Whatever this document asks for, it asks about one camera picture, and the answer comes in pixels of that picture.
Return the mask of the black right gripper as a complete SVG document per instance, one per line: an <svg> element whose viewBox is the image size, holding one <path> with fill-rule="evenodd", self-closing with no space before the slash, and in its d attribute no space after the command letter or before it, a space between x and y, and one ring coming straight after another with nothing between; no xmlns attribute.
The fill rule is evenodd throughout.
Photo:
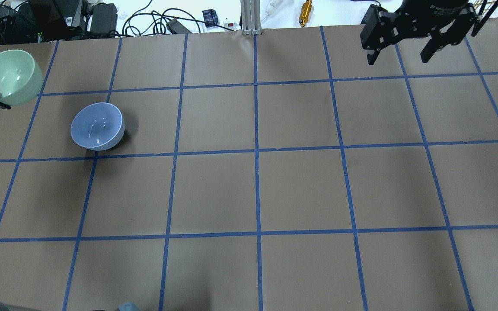
<svg viewBox="0 0 498 311"><path fill-rule="evenodd" d="M361 24L362 49L368 65L375 64L381 50L411 38L430 38L420 52L428 63L439 49L458 45L464 37L479 32L479 15L467 0L404 0L395 12L372 4Z"/></svg>

